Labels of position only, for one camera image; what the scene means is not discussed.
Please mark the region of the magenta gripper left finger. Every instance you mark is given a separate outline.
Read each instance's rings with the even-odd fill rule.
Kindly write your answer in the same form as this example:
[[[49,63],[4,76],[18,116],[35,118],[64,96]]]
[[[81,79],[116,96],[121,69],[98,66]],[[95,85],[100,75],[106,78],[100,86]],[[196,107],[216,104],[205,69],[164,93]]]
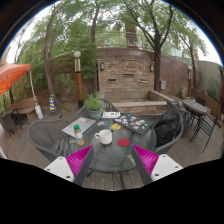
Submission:
[[[45,171],[81,186],[93,156],[94,148],[90,145],[67,158],[58,157],[45,168]]]

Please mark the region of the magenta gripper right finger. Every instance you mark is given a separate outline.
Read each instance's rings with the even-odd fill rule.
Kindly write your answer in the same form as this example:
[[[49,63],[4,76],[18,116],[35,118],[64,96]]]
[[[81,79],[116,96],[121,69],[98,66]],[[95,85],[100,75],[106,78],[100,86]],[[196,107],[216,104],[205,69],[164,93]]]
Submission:
[[[156,155],[137,145],[132,145],[131,154],[144,185],[182,169],[182,166],[167,154]]]

